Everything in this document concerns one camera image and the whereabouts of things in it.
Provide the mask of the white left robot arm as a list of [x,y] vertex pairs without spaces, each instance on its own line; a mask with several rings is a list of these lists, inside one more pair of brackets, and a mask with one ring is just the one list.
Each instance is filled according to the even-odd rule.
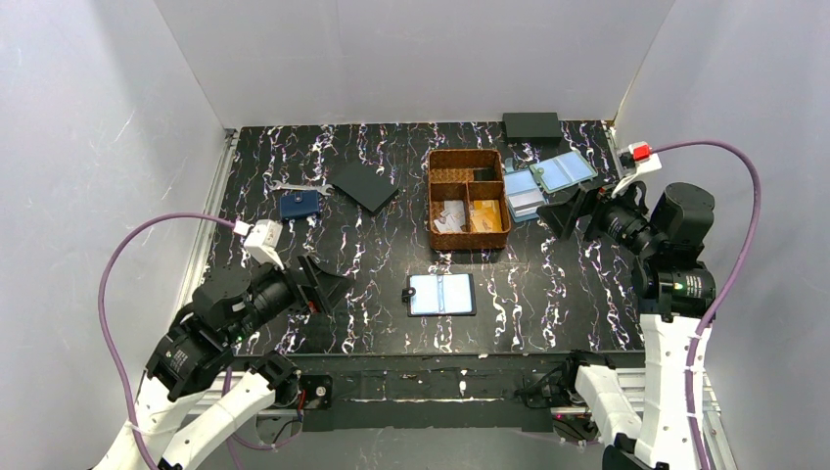
[[278,352],[252,362],[224,396],[193,421],[189,412],[231,367],[234,349],[281,314],[330,314],[352,279],[300,256],[299,268],[262,263],[206,275],[151,353],[128,418],[100,469],[195,469],[244,423],[278,404],[301,412],[309,393],[298,366]]

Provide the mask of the black leather card holder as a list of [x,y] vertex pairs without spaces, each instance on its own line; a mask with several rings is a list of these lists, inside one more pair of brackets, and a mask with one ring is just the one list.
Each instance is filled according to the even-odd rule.
[[410,317],[472,316],[477,313],[470,273],[410,275],[400,298]]

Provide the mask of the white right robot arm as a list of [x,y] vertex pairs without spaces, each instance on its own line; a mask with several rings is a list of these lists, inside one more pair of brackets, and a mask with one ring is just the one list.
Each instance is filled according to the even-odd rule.
[[708,333],[697,333],[715,300],[715,280],[700,261],[715,219],[715,199],[684,182],[668,185],[653,209],[646,187],[634,182],[621,195],[603,183],[581,183],[538,209],[558,239],[568,239],[586,217],[587,240],[607,236],[634,256],[631,281],[645,348],[644,395],[636,411],[619,371],[600,353],[574,351],[551,371],[524,380],[515,395],[528,407],[581,404],[595,420],[606,469],[702,469],[696,446],[703,434],[690,424],[699,404]]

